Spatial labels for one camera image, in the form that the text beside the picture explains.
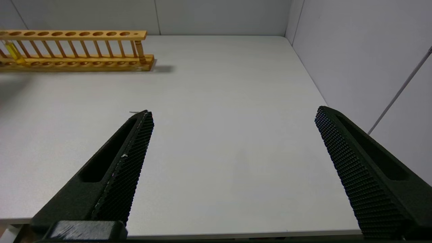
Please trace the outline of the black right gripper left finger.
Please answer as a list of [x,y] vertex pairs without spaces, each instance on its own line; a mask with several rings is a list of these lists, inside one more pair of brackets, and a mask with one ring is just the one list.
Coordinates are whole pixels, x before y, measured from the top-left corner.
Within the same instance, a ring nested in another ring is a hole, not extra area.
[[31,220],[46,233],[61,220],[127,224],[154,128],[152,112],[130,117]]

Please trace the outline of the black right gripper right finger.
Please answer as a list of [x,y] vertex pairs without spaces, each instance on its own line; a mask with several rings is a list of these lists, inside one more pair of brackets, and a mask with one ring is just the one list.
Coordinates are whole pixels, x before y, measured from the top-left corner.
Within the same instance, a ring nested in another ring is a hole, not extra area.
[[430,241],[431,186],[341,112],[320,106],[315,124],[363,239]]

